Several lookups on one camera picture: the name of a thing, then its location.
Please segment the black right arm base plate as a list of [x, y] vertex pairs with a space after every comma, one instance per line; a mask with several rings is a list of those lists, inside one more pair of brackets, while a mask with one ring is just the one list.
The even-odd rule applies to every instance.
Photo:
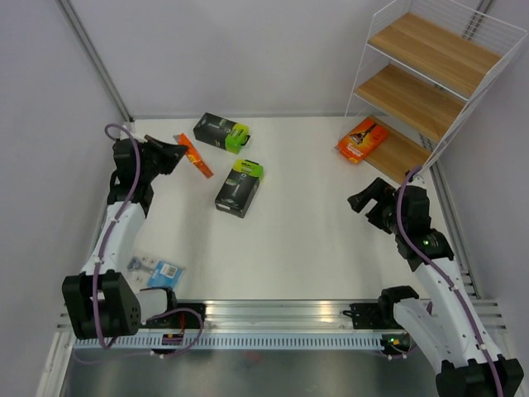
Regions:
[[385, 319], [376, 303], [353, 303], [348, 316], [355, 330], [402, 330], [393, 320]]

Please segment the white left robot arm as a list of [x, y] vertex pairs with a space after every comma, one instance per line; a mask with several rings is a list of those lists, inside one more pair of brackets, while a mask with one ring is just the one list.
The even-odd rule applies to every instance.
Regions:
[[180, 307], [170, 287], [135, 292], [125, 272], [152, 204], [153, 180], [171, 174], [188, 151], [186, 146], [151, 136], [143, 141], [121, 139], [112, 149], [116, 168], [102, 232], [80, 273], [62, 283], [74, 335], [80, 340], [98, 339], [104, 347], [118, 337], [136, 334], [151, 318], [164, 328], [179, 321]]

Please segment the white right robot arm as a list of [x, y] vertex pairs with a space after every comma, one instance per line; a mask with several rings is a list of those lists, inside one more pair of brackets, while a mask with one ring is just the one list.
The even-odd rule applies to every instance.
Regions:
[[368, 222], [392, 235], [430, 297], [425, 305], [410, 286], [384, 289], [378, 299], [379, 321], [399, 326], [431, 364], [440, 396], [514, 396], [524, 371], [507, 358], [489, 336], [470, 301], [460, 268], [446, 237], [431, 225], [430, 200], [424, 188], [395, 189], [383, 179], [347, 199], [359, 213], [370, 202]]

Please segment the black green razor box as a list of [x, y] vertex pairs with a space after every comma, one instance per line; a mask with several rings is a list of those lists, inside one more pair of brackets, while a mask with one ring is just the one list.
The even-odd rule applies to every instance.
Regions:
[[215, 198], [216, 209], [244, 218], [263, 177], [263, 165], [238, 159]]
[[198, 141], [238, 154], [250, 139], [249, 127], [205, 112], [193, 128]]

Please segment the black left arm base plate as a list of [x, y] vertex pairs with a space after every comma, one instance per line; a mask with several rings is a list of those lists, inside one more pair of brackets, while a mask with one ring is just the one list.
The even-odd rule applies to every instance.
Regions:
[[199, 302], [177, 304], [175, 309], [149, 318], [141, 328], [198, 330], [199, 319], [204, 321], [206, 318], [206, 308], [206, 304]]

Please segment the orange razor box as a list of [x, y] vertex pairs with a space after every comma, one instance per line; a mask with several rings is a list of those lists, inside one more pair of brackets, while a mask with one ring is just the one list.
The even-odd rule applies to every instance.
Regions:
[[336, 150], [349, 162], [359, 164], [388, 136], [386, 127], [372, 117], [367, 117], [338, 141]]
[[188, 160], [207, 178], [213, 177], [212, 170], [208, 167], [203, 157], [199, 154], [190, 139], [183, 133], [174, 135], [175, 141], [181, 145], [186, 146], [186, 156]]

